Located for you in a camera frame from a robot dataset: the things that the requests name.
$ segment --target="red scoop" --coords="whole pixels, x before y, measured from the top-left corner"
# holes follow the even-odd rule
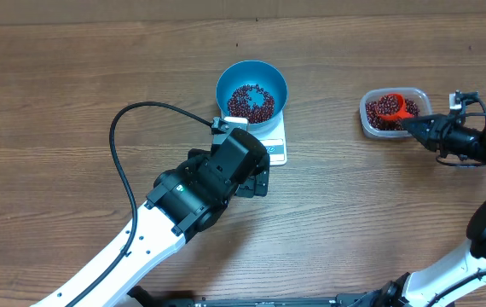
[[[399,119],[410,119],[413,117],[412,114],[406,112],[406,99],[402,97],[400,94],[389,94],[388,96],[396,97],[398,100],[398,106],[400,107],[398,109],[398,112],[394,114],[389,114],[389,115],[382,115],[378,112],[378,105],[376,104],[376,113],[378,116],[380,116],[383,120],[388,120],[388,121],[397,121]]]

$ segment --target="red bean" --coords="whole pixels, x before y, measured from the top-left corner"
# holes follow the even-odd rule
[[[250,105],[252,98],[249,92],[255,91],[263,95],[263,104],[260,107],[256,102]],[[228,111],[230,116],[243,117],[249,119],[249,123],[262,123],[274,115],[274,97],[260,85],[243,85],[234,91],[228,100]]]
[[[376,113],[376,105],[378,112],[382,115],[393,114],[399,110],[398,101],[394,96],[383,96],[379,101],[371,101],[366,104],[366,115],[368,123],[377,130],[403,130],[400,120],[388,121],[383,120]],[[406,99],[406,112],[413,116],[419,116],[419,107],[410,99]]]

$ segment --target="wood grain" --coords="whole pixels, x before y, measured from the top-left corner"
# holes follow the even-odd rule
[[[0,0],[0,25],[486,13],[486,0]]]
[[[210,119],[219,75],[245,59],[287,79],[289,162],[266,198],[234,200],[146,289],[361,292],[465,239],[486,169],[437,165],[412,140],[369,140],[356,111],[367,91],[395,86],[421,88],[439,113],[456,89],[486,101],[486,14],[0,27],[0,306],[53,292],[130,218],[108,150],[116,112],[155,100]],[[124,116],[116,137],[137,199],[211,142],[202,125],[150,108]],[[486,288],[459,305],[486,305]]]

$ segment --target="wall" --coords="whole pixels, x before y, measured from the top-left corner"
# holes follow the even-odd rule
[[[0,25],[486,13],[486,0],[0,0]]]

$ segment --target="clear plastic container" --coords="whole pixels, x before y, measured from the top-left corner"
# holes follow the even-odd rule
[[[407,133],[405,130],[402,131],[377,130],[373,128],[370,125],[370,123],[368,123],[368,117],[366,115],[366,104],[371,101],[378,101],[379,98],[388,94],[400,94],[404,96],[404,98],[406,99],[415,101],[415,103],[419,107],[420,116],[432,114],[431,102],[429,101],[429,97],[427,97],[427,95],[425,94],[425,92],[423,92],[423,90],[419,90],[416,88],[389,88],[389,89],[370,90],[361,99],[361,105],[359,107],[361,112],[362,130],[364,131],[364,135],[373,139],[397,139],[397,138],[412,136],[409,133]]]

